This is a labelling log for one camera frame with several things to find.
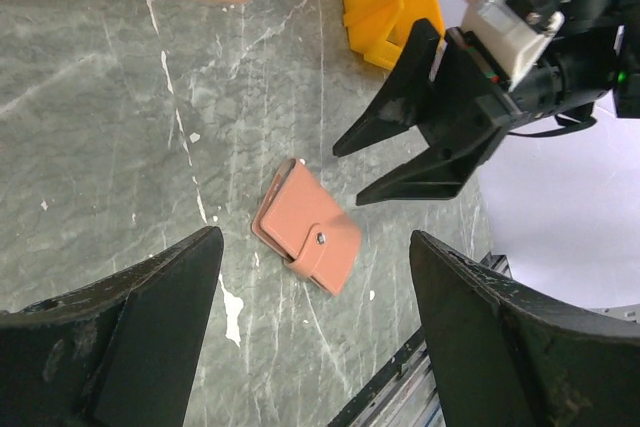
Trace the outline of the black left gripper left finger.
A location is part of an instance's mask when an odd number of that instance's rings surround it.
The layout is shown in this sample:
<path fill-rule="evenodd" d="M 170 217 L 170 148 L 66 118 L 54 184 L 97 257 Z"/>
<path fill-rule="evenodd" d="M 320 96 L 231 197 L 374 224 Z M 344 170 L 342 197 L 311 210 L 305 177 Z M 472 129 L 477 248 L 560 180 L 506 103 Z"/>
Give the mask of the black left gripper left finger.
<path fill-rule="evenodd" d="M 205 227 L 80 289 L 1 315 L 5 426 L 180 426 L 223 235 Z"/>

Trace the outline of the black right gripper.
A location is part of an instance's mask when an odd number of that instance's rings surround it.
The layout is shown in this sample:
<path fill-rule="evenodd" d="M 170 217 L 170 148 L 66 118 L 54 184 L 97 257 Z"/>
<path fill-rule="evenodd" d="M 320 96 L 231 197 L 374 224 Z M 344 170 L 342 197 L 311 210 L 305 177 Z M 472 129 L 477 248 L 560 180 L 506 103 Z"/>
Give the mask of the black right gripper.
<path fill-rule="evenodd" d="M 572 0 L 567 23 L 521 82 L 507 76 L 473 30 L 447 42 L 426 104 L 422 135 L 429 148 L 356 196 L 365 206 L 392 200 L 451 200 L 518 128 L 552 117 L 568 135 L 595 125 L 596 101 L 612 93 L 616 115 L 639 116 L 639 0 Z M 440 34 L 414 22 L 395 67 L 364 113 L 334 144 L 345 157 L 417 125 L 431 95 L 430 72 Z"/>

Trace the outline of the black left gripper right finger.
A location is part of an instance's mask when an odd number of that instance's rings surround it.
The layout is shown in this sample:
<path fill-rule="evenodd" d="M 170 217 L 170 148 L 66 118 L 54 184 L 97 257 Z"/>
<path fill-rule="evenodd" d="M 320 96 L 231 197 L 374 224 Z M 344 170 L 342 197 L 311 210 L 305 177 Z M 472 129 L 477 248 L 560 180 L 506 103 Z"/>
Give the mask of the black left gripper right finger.
<path fill-rule="evenodd" d="M 423 231 L 409 258 L 447 425 L 638 425 L 637 323 L 542 294 Z"/>

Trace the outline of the pink leather card holder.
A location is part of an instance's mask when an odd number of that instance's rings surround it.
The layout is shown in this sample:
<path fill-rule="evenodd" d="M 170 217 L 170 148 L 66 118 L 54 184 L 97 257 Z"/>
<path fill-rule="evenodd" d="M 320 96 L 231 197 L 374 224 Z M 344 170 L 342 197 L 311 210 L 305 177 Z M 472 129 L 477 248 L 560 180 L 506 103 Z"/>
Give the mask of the pink leather card holder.
<path fill-rule="evenodd" d="M 298 276 L 338 295 L 361 245 L 361 230 L 302 160 L 277 169 L 252 232 Z"/>

